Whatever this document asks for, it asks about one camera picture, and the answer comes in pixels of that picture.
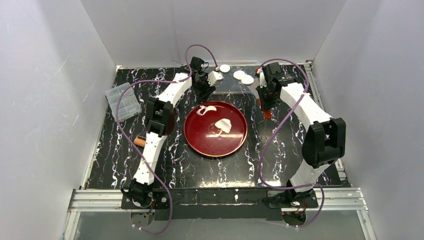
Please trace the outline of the wooden dough roller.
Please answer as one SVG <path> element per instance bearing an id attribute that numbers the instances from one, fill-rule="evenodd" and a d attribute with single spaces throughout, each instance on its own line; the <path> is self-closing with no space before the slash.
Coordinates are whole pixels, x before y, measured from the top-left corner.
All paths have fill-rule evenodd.
<path id="1" fill-rule="evenodd" d="M 145 138 L 143 138 L 143 137 L 137 136 L 137 137 L 133 140 L 133 143 L 134 143 L 136 146 L 139 146 L 139 147 L 144 148 L 144 147 L 145 147 L 145 145 L 146 145 L 146 139 L 145 139 Z"/>

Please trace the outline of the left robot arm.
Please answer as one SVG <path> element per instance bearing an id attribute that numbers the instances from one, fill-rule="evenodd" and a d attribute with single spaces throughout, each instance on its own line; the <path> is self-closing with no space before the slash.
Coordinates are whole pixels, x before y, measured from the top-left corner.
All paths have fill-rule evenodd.
<path id="1" fill-rule="evenodd" d="M 123 195 L 138 203 L 145 204 L 148 199 L 148 186 L 154 180 L 156 163 L 168 135 L 174 129 L 176 120 L 174 109 L 187 90 L 192 90 L 200 100 L 205 100 L 216 90 L 215 80 L 210 81 L 203 70 L 205 61 L 192 57 L 190 64 L 178 69 L 173 83 L 159 95 L 146 101 L 146 140 L 143 157 L 129 187 L 122 187 Z"/>

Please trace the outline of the white dough ball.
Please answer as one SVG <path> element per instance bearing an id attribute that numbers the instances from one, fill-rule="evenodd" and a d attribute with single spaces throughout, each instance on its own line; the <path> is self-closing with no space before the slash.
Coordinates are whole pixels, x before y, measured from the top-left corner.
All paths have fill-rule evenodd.
<path id="1" fill-rule="evenodd" d="M 229 134 L 232 129 L 231 120 L 228 118 L 222 118 L 215 122 L 214 126 L 226 134 Z"/>

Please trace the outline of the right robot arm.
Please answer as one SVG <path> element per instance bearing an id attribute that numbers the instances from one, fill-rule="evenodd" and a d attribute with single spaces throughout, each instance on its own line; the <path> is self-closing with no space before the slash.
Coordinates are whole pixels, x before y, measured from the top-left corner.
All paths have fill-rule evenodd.
<path id="1" fill-rule="evenodd" d="M 319 176 L 335 161 L 345 155 L 346 122 L 325 112 L 309 95 L 309 79 L 304 70 L 304 79 L 285 75 L 279 62 L 281 59 L 266 60 L 256 70 L 259 86 L 256 87 L 262 112 L 284 102 L 290 111 L 286 121 L 295 114 L 306 129 L 301 147 L 303 160 L 296 173 L 280 191 L 290 194 L 308 194 L 317 184 Z"/>

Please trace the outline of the round red tray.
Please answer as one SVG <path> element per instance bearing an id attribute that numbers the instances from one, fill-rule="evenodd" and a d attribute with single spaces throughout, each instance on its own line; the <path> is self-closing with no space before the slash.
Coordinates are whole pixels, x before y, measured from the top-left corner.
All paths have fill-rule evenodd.
<path id="1" fill-rule="evenodd" d="M 196 111 L 200 105 L 215 106 L 217 111 L 209 111 L 199 116 Z M 207 157 L 225 157 L 236 152 L 245 142 L 248 133 L 244 114 L 234 105 L 223 101 L 208 101 L 196 106 L 184 121 L 183 132 L 189 146 L 197 153 Z M 230 133 L 215 127 L 220 119 L 231 121 Z"/>

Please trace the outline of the cut round dumpling wrapper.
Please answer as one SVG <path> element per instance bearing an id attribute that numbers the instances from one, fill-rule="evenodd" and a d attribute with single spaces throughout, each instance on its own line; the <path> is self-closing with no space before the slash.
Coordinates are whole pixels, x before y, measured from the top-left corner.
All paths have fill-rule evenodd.
<path id="1" fill-rule="evenodd" d="M 244 85 L 252 85 L 255 79 L 250 75 L 244 75 L 240 80 Z"/>

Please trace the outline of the clear plastic tray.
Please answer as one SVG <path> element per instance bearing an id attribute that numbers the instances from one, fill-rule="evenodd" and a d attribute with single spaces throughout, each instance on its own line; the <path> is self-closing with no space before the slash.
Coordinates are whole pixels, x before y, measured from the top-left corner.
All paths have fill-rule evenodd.
<path id="1" fill-rule="evenodd" d="M 260 66 L 259 61 L 217 61 L 218 66 L 229 65 L 229 72 L 222 73 L 223 79 L 215 84 L 216 94 L 252 94 L 257 95 L 256 87 L 259 80 L 255 77 L 256 68 Z M 244 84 L 234 77 L 236 71 L 243 71 L 246 75 L 254 78 L 254 83 Z"/>

